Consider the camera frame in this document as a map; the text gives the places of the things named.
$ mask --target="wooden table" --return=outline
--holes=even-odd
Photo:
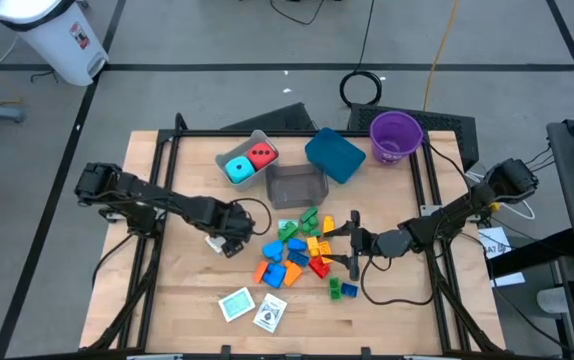
[[[124,171],[148,178],[156,135],[156,132],[132,133]],[[452,132],[432,132],[430,138],[440,152],[455,160],[459,158]],[[280,164],[307,163],[304,145],[309,139],[272,138],[280,150]],[[238,193],[227,184],[214,164],[215,154],[226,152],[241,140],[237,137],[182,138],[173,190],[188,196],[213,196],[223,201],[241,196],[255,197],[269,204],[264,181]],[[367,153],[367,159],[347,184],[339,185],[329,180],[329,195],[319,207],[319,214],[333,215],[338,226],[349,218],[350,210],[356,209],[361,213],[362,226],[376,233],[418,216],[409,161],[382,166],[371,156],[369,138],[349,140]],[[420,151],[418,159],[425,197],[430,199]],[[443,201],[447,203],[464,194],[465,185],[453,166],[439,156],[434,156],[434,162]],[[164,155],[162,164],[166,163],[167,155]],[[159,179],[165,177],[164,168]],[[243,203],[243,206],[256,220],[257,231],[264,229],[267,215],[262,207],[251,202]],[[185,224],[180,217],[170,216],[147,352],[219,353],[221,345],[228,344],[234,353],[358,354],[361,347],[369,346],[373,354],[440,354],[432,304],[424,307],[375,306],[360,292],[356,299],[344,298],[339,303],[332,303],[327,279],[319,279],[310,269],[305,270],[293,287],[279,290],[252,281],[251,275],[263,259],[262,245],[276,239],[277,219],[298,218],[304,210],[272,209],[271,230],[263,236],[253,236],[245,249],[231,259],[216,255],[204,242],[204,233]],[[109,225],[104,252],[124,238],[125,231],[124,224]],[[473,225],[467,225],[464,232],[478,237]],[[124,303],[135,243],[133,241],[111,257],[98,273],[81,346],[96,340]],[[349,237],[337,237],[331,240],[331,246],[335,254],[349,253]],[[465,307],[489,338],[504,347],[482,248],[460,236],[453,242],[452,251]],[[384,266],[383,259],[377,263]],[[339,264],[331,265],[331,275],[340,277],[341,281],[349,280],[347,270]],[[252,323],[257,308],[232,323],[225,322],[218,300],[244,286],[249,288],[256,306],[267,293],[288,303],[273,335]],[[427,299],[430,286],[424,255],[408,252],[404,257],[394,259],[387,272],[372,267],[366,274],[365,286],[377,300]],[[452,348],[457,348],[453,314],[448,303],[445,304]],[[138,308],[134,313],[130,345],[136,343],[140,315]]]

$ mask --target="concrete floor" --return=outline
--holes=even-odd
[[[303,19],[317,6],[314,0],[276,2]],[[72,125],[84,121],[7,356],[77,348],[106,231],[95,211],[76,206],[72,193],[86,162],[121,163],[131,131],[169,128],[178,111],[190,128],[220,128],[302,101],[320,126],[345,128],[349,110],[338,96],[338,83],[348,64],[358,60],[369,11],[368,1],[327,1],[316,21],[303,27],[274,13],[265,0],[90,3],[86,16],[109,47],[112,64],[161,66],[106,71],[87,89],[51,77],[32,84],[30,75],[43,69],[44,61],[19,41],[1,68],[5,81],[22,93],[27,120],[0,122],[0,327]],[[547,123],[574,118],[574,48],[570,51],[561,35],[551,3],[560,8],[574,42],[574,0],[461,0],[441,59],[459,66],[435,74],[429,110],[475,117],[480,162],[486,166],[507,157],[531,158],[546,147]],[[422,108],[426,69],[450,8],[450,1],[376,0],[364,63],[394,64],[391,71],[375,71],[386,78],[381,105]],[[112,17],[115,37],[111,31],[106,37]],[[0,55],[13,38],[0,25]],[[236,65],[222,64],[252,65],[237,71]],[[489,64],[509,66],[482,66]],[[284,93],[286,88],[292,91]],[[7,91],[0,84],[0,98],[9,98]],[[356,102],[370,99],[372,91],[360,79],[348,84]],[[85,94],[93,95],[88,109],[81,106]],[[539,178],[541,186],[529,200],[536,221],[500,215],[536,237],[569,226],[555,168],[539,172]],[[527,284],[506,289],[523,308],[533,307],[533,293],[552,281],[548,267],[533,269],[527,278]],[[498,305],[510,349],[560,354]],[[555,335],[551,319],[531,313]]]

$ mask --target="blue die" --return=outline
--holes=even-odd
[[[244,156],[233,158],[225,165],[225,171],[234,184],[240,184],[254,174],[254,166]]]

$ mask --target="white trash can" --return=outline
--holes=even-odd
[[[109,61],[74,0],[0,0],[0,22],[71,84],[91,84]]]

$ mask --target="purple bucket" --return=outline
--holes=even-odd
[[[395,164],[416,151],[423,140],[423,130],[413,117],[399,111],[388,111],[372,121],[369,137],[376,160]]]

